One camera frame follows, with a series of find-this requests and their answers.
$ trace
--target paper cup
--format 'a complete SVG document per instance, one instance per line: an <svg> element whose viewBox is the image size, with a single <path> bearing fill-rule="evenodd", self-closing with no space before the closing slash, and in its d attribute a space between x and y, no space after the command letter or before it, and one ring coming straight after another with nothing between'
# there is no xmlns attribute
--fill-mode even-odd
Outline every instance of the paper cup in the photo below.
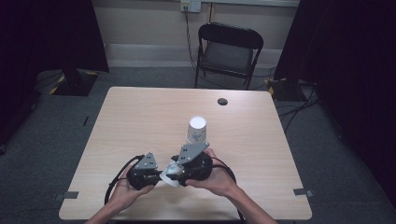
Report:
<svg viewBox="0 0 396 224"><path fill-rule="evenodd" d="M206 142L206 119L194 116L190 119L189 129L186 135L187 144Z"/></svg>
<svg viewBox="0 0 396 224"><path fill-rule="evenodd" d="M183 173L184 167L177 164L177 162L171 160L163 172L160 174L160 178L165 181L166 184L178 188L180 185L177 180L172 180L167 175L180 175Z"/></svg>

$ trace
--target wall outlet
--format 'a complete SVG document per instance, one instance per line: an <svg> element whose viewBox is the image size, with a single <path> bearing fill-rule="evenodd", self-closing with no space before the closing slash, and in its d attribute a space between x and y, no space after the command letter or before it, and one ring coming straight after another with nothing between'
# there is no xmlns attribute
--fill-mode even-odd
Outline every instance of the wall outlet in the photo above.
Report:
<svg viewBox="0 0 396 224"><path fill-rule="evenodd" d="M180 1L180 11L201 12L201 2L200 1L181 0Z"/></svg>

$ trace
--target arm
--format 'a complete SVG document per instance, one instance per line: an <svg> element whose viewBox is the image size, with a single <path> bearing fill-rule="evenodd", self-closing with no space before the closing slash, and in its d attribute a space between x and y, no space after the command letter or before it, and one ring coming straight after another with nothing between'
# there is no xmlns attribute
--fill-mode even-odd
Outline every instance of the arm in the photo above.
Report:
<svg viewBox="0 0 396 224"><path fill-rule="evenodd" d="M211 148L206 149L205 153L212 158L216 158ZM217 160L213 160L213 164L221 165ZM189 179L186 184L200 189L208 189L216 195L226 197L244 215L249 224L276 223L271 216L236 185L224 169L214 168L207 180L197 181Z"/></svg>
<svg viewBox="0 0 396 224"><path fill-rule="evenodd" d="M126 178L126 174L132 166L129 166L120 176L119 182L111 195L110 200L105 206L103 206L93 217L86 222L86 224L99 224L107 223L112 217L118 214L120 211L131 206L134 201L141 195L149 193L154 186L146 186L141 190L136 190L129 185L128 180L122 179Z"/></svg>

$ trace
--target chair backrest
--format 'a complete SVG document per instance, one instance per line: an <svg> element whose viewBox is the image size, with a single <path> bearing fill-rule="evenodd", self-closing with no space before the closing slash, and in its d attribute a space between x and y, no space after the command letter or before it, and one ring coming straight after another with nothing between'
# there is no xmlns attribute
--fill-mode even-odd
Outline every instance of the chair backrest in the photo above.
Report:
<svg viewBox="0 0 396 224"><path fill-rule="evenodd" d="M201 26L198 31L200 45L202 39L246 49L261 50L264 44L262 36L254 30L211 22Z"/></svg>

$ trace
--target chair seat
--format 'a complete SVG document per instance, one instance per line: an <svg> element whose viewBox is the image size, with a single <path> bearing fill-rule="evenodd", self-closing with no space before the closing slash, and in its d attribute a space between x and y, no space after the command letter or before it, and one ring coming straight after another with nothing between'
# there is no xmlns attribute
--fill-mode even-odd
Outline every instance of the chair seat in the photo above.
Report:
<svg viewBox="0 0 396 224"><path fill-rule="evenodd" d="M201 66L246 75L249 73L252 58L252 49L209 42L201 60Z"/></svg>

